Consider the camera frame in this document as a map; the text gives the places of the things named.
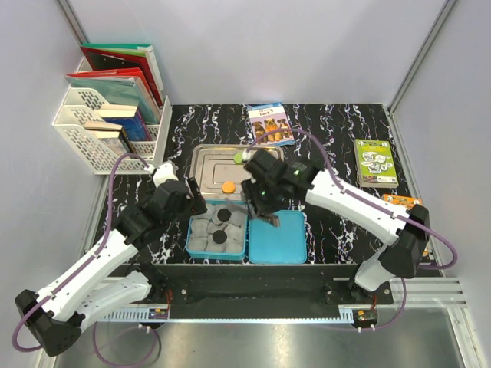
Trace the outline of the black cookie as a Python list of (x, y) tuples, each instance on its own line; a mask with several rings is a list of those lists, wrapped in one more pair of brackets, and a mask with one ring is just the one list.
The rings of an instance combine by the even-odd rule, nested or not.
[(228, 209), (220, 209), (216, 213), (216, 223), (221, 224), (228, 222), (231, 217), (231, 212)]
[(218, 245), (224, 244), (227, 238), (227, 234), (223, 230), (216, 230), (212, 233), (212, 239)]

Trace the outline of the orange cookie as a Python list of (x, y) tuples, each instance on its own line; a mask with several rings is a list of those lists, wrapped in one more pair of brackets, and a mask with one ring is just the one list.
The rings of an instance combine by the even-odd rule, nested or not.
[(224, 182), (222, 184), (222, 192), (225, 194), (233, 194), (236, 191), (236, 184), (234, 182)]

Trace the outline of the black cookie bottom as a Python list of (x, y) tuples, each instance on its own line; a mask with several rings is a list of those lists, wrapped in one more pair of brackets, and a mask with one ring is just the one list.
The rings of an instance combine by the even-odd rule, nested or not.
[(218, 245), (224, 244), (227, 238), (227, 234), (223, 230), (216, 230), (212, 233), (212, 239)]

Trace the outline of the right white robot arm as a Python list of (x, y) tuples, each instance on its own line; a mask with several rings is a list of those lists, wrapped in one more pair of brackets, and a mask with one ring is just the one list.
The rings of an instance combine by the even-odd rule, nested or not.
[(250, 175), (241, 183), (242, 197), (254, 219), (278, 227), (278, 211), (298, 200), (333, 212), (379, 239), (381, 249), (362, 261), (351, 278), (352, 301), (365, 304), (383, 283), (415, 277), (428, 243), (429, 212), (422, 205), (407, 210), (337, 179), (326, 168), (305, 159), (288, 164), (266, 149), (245, 151), (241, 159)]

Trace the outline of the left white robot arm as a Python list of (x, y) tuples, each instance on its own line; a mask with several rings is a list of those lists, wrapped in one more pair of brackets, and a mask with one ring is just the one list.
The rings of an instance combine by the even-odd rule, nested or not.
[(137, 204), (110, 218), (97, 244), (63, 275), (39, 291), (25, 289), (15, 298), (21, 316), (38, 342), (38, 349), (56, 357), (69, 349), (89, 326), (133, 302), (166, 300), (166, 276), (151, 264), (142, 264), (118, 282), (100, 283), (145, 245), (180, 219), (206, 212), (197, 181), (180, 181), (171, 162), (152, 174), (156, 188)]

